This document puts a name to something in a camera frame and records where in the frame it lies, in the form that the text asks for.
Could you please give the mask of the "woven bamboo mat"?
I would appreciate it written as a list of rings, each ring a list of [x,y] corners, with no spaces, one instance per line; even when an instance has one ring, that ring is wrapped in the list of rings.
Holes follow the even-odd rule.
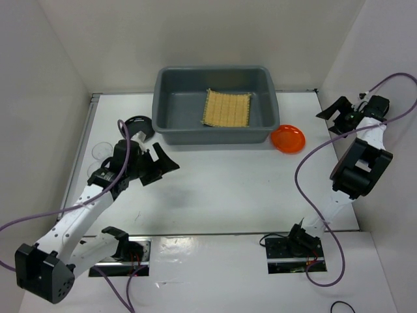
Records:
[[[249,126],[251,95],[219,93],[207,89],[202,124],[218,128]]]

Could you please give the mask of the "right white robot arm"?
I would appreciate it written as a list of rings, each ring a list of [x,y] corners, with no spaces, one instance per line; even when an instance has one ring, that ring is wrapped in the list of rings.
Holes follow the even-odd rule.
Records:
[[[317,114],[318,118],[329,120],[335,113],[334,125],[328,130],[344,136],[357,130],[355,140],[330,174],[332,192],[329,201],[315,216],[295,224],[285,241],[286,251],[300,256],[307,249],[314,249],[325,232],[326,226],[346,206],[360,196],[367,196],[381,178],[393,159],[383,144],[386,125],[385,116],[390,108],[387,98],[360,95],[361,101],[351,104],[346,97],[339,97],[330,107]]]

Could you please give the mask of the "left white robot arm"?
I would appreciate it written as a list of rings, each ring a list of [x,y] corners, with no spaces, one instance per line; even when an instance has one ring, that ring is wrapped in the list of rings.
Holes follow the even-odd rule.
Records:
[[[83,236],[96,219],[110,208],[130,181],[147,186],[179,169],[159,143],[153,144],[157,160],[133,140],[119,140],[112,156],[103,160],[87,181],[76,209],[66,213],[35,244],[22,244],[14,255],[17,285],[50,303],[61,302],[79,275],[105,258],[140,261],[143,247],[129,234],[107,226],[90,241]]]

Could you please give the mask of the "grey plastic bin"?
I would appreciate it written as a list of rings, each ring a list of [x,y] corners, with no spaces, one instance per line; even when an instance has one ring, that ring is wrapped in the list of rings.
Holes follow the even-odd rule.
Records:
[[[249,95],[248,126],[230,128],[203,124],[209,91]],[[152,127],[170,145],[262,143],[279,125],[274,84],[265,67],[165,67],[157,75]]]

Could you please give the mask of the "black round plate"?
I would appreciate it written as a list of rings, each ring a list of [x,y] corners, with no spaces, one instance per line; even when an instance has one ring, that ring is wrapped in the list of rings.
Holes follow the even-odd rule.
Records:
[[[132,136],[138,133],[139,131],[143,131],[144,133],[146,133],[146,141],[150,140],[155,134],[155,131],[152,127],[152,120],[150,117],[144,115],[137,115],[127,119],[124,123],[128,129],[128,133],[131,139]]]

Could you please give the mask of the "clear glass cup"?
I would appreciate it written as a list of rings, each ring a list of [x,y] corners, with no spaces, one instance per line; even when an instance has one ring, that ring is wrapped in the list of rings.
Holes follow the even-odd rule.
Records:
[[[96,170],[99,170],[102,167],[101,162],[92,163],[87,169],[87,177],[90,178]]]
[[[97,161],[103,161],[113,154],[113,146],[109,142],[96,144],[91,151],[92,157]]]

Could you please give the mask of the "orange plastic plate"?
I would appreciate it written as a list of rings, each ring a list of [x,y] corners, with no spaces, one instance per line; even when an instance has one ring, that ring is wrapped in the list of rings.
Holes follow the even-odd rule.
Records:
[[[301,152],[306,144],[304,133],[293,125],[280,125],[270,134],[273,146],[282,153]]]

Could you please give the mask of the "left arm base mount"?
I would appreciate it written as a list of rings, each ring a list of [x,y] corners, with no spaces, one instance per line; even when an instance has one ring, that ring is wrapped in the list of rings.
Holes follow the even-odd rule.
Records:
[[[94,266],[108,277],[149,276],[152,239],[131,236],[133,246],[122,259],[106,257]]]

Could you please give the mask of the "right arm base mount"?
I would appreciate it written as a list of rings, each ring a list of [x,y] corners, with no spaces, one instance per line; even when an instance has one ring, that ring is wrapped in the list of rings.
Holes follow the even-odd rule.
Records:
[[[268,233],[259,240],[265,249],[268,273],[304,273],[327,271],[324,252],[318,237],[308,235],[295,224],[287,235]]]

